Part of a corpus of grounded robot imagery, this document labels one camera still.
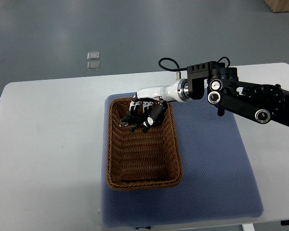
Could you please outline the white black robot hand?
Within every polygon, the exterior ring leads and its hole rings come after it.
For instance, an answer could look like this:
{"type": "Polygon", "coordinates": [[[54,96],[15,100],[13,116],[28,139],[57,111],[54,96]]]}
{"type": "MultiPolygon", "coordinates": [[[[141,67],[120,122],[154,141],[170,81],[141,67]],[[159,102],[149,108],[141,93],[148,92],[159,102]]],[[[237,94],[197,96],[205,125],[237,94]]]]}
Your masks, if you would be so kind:
{"type": "Polygon", "coordinates": [[[143,118],[146,118],[143,125],[147,128],[158,127],[164,121],[165,113],[168,109],[167,102],[189,102],[188,81],[185,78],[181,78],[169,86],[140,89],[130,102],[128,116],[138,115],[139,107],[142,104],[141,101],[143,101],[143,118]],[[151,100],[160,101],[153,107],[154,102],[151,100]]]}

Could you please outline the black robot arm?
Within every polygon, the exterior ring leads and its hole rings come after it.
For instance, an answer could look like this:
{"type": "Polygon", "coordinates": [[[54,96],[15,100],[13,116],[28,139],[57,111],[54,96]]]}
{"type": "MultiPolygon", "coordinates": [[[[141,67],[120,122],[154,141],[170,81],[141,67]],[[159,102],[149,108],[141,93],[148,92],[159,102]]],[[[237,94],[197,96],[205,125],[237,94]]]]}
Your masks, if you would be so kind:
{"type": "Polygon", "coordinates": [[[259,124],[273,120],[289,127],[289,91],[278,84],[241,82],[237,68],[221,60],[186,68],[176,66],[174,72],[174,84],[141,89],[131,99],[129,116],[137,118],[139,106],[143,106],[144,114],[137,124],[143,132],[163,122],[168,102],[186,103],[203,96],[217,107],[218,116],[229,111],[259,124]]]}

